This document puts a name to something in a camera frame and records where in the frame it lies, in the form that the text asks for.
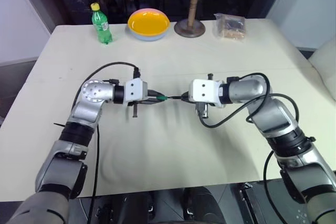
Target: bottle label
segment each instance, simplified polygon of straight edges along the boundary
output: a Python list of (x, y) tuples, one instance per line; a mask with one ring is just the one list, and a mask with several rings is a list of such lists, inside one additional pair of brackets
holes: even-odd
[(109, 23), (104, 22), (100, 25), (94, 24), (97, 31), (106, 31), (109, 29)]

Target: yellow bottle cap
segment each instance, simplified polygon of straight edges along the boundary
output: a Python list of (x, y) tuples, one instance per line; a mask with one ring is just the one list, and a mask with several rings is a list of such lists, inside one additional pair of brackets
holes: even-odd
[(92, 10), (100, 10), (99, 4), (98, 3), (92, 3), (91, 4), (91, 9)]

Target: yellow plate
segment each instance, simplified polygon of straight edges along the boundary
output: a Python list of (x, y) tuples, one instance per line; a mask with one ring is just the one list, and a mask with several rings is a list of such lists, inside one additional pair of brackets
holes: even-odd
[(156, 9), (145, 8), (134, 12), (128, 19), (128, 27), (142, 36), (157, 36), (164, 33), (169, 25), (167, 16)]

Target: green soda bottle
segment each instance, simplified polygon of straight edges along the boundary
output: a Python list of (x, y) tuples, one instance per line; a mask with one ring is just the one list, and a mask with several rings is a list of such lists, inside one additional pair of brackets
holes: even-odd
[(99, 4), (91, 4), (91, 9), (93, 10), (92, 23), (96, 28), (98, 40), (104, 44), (112, 42), (112, 35), (110, 32), (109, 23), (107, 22), (107, 17), (100, 10)]

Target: wooden stand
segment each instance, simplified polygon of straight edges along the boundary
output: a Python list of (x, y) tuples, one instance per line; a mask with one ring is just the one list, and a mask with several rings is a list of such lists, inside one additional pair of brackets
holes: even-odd
[(195, 19), (197, 1), (190, 0), (188, 19), (180, 20), (174, 26), (175, 32), (183, 37), (195, 38), (205, 33), (205, 26)]

